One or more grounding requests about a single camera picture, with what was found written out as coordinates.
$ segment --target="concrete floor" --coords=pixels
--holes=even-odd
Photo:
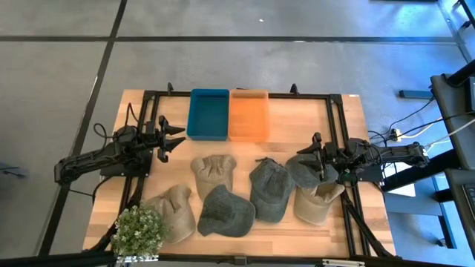
[[[108,36],[119,7],[113,0],[31,3],[0,0],[0,35]],[[443,6],[455,24],[464,22],[457,10],[448,9],[448,1]],[[469,36],[468,30],[463,37],[470,49],[465,34]],[[451,32],[434,3],[129,1],[119,36],[148,35],[450,37]],[[0,159],[30,172],[27,179],[0,177],[0,258],[34,252],[55,188],[53,166],[71,148],[104,48],[103,42],[0,42]],[[425,90],[430,76],[464,64],[459,48],[445,43],[116,43],[91,122],[112,128],[123,89],[165,90],[172,82],[175,90],[244,87],[287,92],[297,83],[302,93],[360,94],[368,129],[385,131],[425,103],[400,99],[397,91]],[[398,127],[409,129],[439,116],[433,103]],[[434,125],[418,141],[427,144],[446,133],[444,125]],[[83,151],[101,144],[89,131]],[[430,154],[449,148],[439,145]],[[85,175],[73,188],[92,191],[97,181],[97,174]],[[431,242],[442,238],[436,217],[388,214],[398,255],[475,265],[456,210],[448,210],[457,250]],[[81,249],[90,212],[88,197],[70,194],[53,253]]]

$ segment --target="hat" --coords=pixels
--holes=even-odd
[[[191,162],[191,170],[196,179],[196,188],[201,200],[213,190],[216,185],[225,185],[232,191],[232,170],[236,161],[229,155],[211,155],[196,158]]]
[[[266,158],[251,172],[249,178],[256,219],[280,222],[294,188],[294,181],[288,170],[273,159]]]
[[[323,225],[333,200],[344,191],[344,185],[324,183],[314,188],[299,188],[295,193],[294,214],[314,225]]]
[[[243,237],[254,223],[254,205],[230,193],[226,186],[218,185],[206,196],[198,221],[198,231],[227,237]]]
[[[317,160],[314,154],[297,154],[285,163],[285,167],[289,170],[290,175],[299,187],[314,188],[321,183],[335,182],[338,179],[338,172],[330,164],[325,164],[327,179],[324,179],[321,171],[315,171],[300,163],[300,161],[314,160]]]
[[[155,207],[170,227],[168,243],[178,243],[194,232],[196,223],[188,202],[190,193],[190,188],[185,185],[176,185],[145,202]]]

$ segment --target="wooden tabletop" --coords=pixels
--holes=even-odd
[[[114,130],[124,125],[127,104],[135,111],[140,110],[143,90],[125,90],[120,102]],[[159,115],[165,115],[173,126],[186,128],[189,112],[189,97],[160,97]],[[343,95],[344,112],[350,137],[368,139],[363,108],[359,96]],[[338,124],[338,111],[333,107]],[[270,136],[265,143],[249,142],[207,142],[192,141],[189,138],[169,154],[169,162],[161,163],[155,156],[151,172],[143,190],[142,198],[147,200],[161,194],[176,184],[186,184],[192,194],[189,198],[196,222],[203,202],[199,198],[190,169],[190,162],[196,156],[231,154],[237,162],[234,170],[232,192],[249,199],[251,183],[249,172],[258,163],[255,159],[265,156],[284,164],[295,152],[311,143],[312,135],[318,131],[323,142],[331,140],[326,103],[317,99],[270,99]],[[339,144],[342,135],[337,125]],[[186,136],[180,133],[173,137]],[[97,191],[96,202],[91,213],[84,248],[93,246],[114,222],[119,210],[125,179],[114,177]],[[376,238],[391,253],[395,253],[393,238],[387,221],[384,201],[379,189],[368,182],[358,184],[364,219]],[[164,254],[245,254],[252,256],[286,257],[348,257],[346,233],[340,199],[336,199],[323,226],[310,225],[293,214],[295,191],[289,199],[284,218],[280,223],[271,224],[255,221],[245,237],[224,237],[219,234],[202,236],[197,230],[184,241],[165,244],[160,253]],[[356,250],[361,254],[358,227],[353,222]]]

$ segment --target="green plant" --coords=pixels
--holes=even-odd
[[[168,226],[151,206],[134,206],[125,209],[116,222],[117,233],[111,238],[114,253],[121,257],[157,255],[168,235]]]

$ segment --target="tan hat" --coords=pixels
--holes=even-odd
[[[323,225],[333,200],[344,191],[344,185],[324,183],[314,188],[297,187],[294,214],[314,225]]]
[[[232,170],[236,161],[229,155],[211,155],[205,158],[196,158],[191,162],[191,170],[196,179],[196,188],[201,200],[217,185],[225,185],[232,191]]]
[[[190,194],[191,189],[186,185],[176,185],[145,202],[146,205],[155,207],[170,227],[167,243],[174,244],[184,240],[193,234],[196,228],[193,212],[188,202]]]

